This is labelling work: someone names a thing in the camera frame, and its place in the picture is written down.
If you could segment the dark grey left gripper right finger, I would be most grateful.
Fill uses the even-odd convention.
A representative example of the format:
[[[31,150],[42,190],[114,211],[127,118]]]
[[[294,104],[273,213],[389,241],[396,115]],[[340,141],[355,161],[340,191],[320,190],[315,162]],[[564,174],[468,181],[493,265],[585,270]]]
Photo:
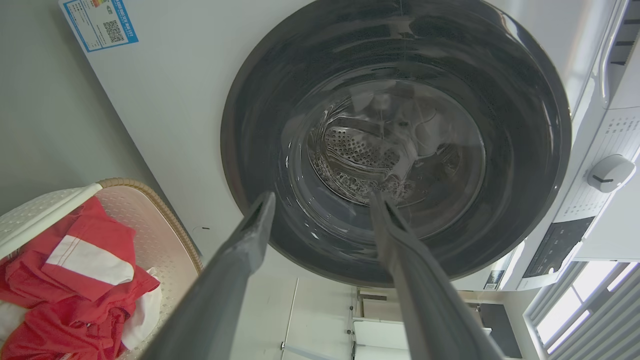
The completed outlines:
[[[494,340],[473,318],[441,265],[388,194],[369,194],[377,257],[398,294],[413,360],[501,360]]]

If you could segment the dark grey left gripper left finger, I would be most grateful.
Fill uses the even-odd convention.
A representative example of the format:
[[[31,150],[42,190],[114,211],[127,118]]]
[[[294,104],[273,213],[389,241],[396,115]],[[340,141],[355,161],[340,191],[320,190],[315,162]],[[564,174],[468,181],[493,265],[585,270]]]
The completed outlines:
[[[249,278],[265,260],[276,210],[262,193],[142,353],[144,360],[228,360]]]

